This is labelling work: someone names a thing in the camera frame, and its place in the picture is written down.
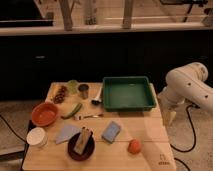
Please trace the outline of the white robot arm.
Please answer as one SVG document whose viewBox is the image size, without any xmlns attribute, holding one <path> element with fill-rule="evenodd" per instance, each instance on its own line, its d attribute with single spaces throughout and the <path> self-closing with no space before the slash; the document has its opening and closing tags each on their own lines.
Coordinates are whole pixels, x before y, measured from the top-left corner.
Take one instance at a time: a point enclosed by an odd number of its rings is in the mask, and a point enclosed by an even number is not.
<svg viewBox="0 0 213 171">
<path fill-rule="evenodd" d="M 213 114 L 213 88 L 205 84 L 207 78 L 207 67 L 199 62 L 172 69 L 166 74 L 166 86 L 157 95 L 164 126 L 172 123 L 175 108 L 185 100 Z"/>
</svg>

